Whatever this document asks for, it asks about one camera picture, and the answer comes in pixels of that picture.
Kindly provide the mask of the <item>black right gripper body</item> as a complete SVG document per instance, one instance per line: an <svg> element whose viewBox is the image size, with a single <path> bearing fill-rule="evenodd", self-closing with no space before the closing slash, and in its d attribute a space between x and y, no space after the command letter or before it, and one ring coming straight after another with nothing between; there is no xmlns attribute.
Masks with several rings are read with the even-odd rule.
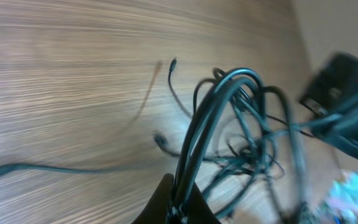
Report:
<svg viewBox="0 0 358 224"><path fill-rule="evenodd" d="M358 58L334 54L311 80L299 103L316 116L344 114L358 106Z"/></svg>

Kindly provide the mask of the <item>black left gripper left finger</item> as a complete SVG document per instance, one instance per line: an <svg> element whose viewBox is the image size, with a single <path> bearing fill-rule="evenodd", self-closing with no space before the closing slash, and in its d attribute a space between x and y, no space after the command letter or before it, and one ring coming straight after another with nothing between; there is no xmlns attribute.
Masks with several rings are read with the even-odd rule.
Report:
<svg viewBox="0 0 358 224"><path fill-rule="evenodd" d="M174 176L165 174L147 202L143 211L132 224L166 224L170 211Z"/></svg>

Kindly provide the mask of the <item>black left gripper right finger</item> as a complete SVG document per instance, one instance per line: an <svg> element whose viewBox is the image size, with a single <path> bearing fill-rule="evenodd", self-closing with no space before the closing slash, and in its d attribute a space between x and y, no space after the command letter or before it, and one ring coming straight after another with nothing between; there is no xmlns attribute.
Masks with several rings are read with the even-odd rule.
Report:
<svg viewBox="0 0 358 224"><path fill-rule="evenodd" d="M186 215L189 224L220 224L195 184L188 199Z"/></svg>

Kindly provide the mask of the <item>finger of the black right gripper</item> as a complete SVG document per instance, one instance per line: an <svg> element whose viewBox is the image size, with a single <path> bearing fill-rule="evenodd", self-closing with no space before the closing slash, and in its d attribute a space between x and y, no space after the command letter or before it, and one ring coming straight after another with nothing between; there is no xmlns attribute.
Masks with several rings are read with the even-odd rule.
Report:
<svg viewBox="0 0 358 224"><path fill-rule="evenodd" d="M318 138L358 160L358 83L337 91L331 120L312 129Z"/></svg>

